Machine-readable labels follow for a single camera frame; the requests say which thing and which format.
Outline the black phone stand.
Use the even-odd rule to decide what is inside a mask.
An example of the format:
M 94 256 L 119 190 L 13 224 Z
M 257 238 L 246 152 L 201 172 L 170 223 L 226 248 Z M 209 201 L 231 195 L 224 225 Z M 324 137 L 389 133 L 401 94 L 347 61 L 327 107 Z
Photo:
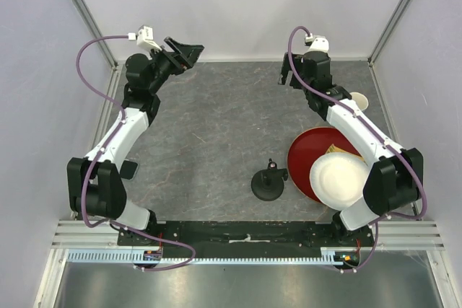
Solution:
M 275 201 L 282 195 L 288 177 L 287 168 L 278 168 L 277 163 L 270 158 L 267 168 L 259 170 L 252 177 L 250 187 L 259 200 Z

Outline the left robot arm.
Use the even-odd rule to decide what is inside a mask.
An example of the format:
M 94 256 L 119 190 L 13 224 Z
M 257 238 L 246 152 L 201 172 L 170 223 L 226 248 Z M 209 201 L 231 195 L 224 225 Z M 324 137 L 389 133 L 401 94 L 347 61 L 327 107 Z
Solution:
M 151 34 L 143 32 L 117 35 L 117 39 L 135 42 L 143 53 L 133 54 L 126 62 L 123 101 L 104 96 L 119 109 L 114 124 L 84 157 L 73 157 L 67 164 L 69 205 L 88 227 L 109 221 L 124 229 L 144 231 L 155 224 L 155 214 L 129 200 L 121 169 L 132 146 L 157 116 L 157 93 L 162 85 L 171 76 L 192 69 L 204 46 L 171 37 L 158 45 Z

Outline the black smartphone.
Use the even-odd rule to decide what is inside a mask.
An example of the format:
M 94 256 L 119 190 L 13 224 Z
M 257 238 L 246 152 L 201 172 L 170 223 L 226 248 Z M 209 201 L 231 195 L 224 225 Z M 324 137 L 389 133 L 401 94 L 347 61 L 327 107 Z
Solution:
M 134 161 L 124 160 L 120 168 L 121 179 L 124 180 L 133 180 L 134 176 L 137 173 L 139 164 Z

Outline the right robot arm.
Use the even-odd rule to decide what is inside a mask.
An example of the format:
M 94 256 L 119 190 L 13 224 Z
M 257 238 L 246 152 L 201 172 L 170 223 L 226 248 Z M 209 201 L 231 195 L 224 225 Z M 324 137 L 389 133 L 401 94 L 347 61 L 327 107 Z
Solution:
M 398 208 L 415 201 L 422 202 L 416 217 L 425 215 L 422 153 L 415 148 L 404 149 L 389 139 L 358 108 L 351 94 L 332 82 L 331 59 L 326 52 L 285 53 L 280 83 L 302 90 L 309 108 L 340 131 L 370 169 L 359 200 L 334 215 L 337 234 L 352 233 L 387 216 L 398 216 Z

